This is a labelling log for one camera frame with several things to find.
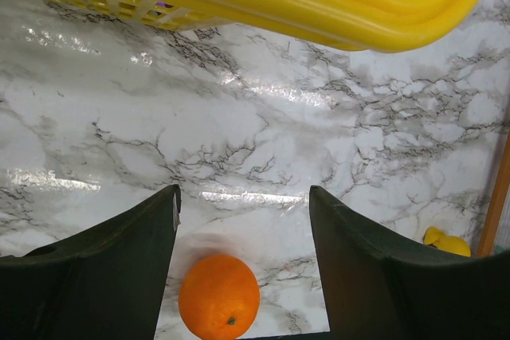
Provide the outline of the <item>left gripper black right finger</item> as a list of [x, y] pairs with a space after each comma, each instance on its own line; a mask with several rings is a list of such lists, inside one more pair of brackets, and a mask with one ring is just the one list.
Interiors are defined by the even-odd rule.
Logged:
[[313, 186], [309, 214], [334, 339], [506, 339], [509, 254], [410, 240]]

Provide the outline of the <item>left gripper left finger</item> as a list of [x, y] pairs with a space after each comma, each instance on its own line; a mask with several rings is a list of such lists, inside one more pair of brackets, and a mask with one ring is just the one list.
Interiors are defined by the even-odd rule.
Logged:
[[1, 258], [3, 339], [153, 339], [181, 190], [24, 256]]

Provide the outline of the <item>yellow duck toy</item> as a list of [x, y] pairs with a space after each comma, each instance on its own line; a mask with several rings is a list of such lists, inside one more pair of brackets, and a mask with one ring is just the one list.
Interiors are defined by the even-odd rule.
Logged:
[[438, 228], [429, 227], [423, 238], [424, 245], [433, 246], [444, 252], [459, 256], [471, 256], [471, 249], [467, 242], [458, 236], [445, 234]]

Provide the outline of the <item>orange fruit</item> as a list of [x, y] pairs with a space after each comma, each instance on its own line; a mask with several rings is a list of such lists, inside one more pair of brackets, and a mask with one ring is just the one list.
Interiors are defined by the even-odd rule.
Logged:
[[253, 324], [261, 303], [257, 278], [241, 260], [214, 255], [197, 262], [178, 294], [178, 310], [200, 339], [236, 339]]

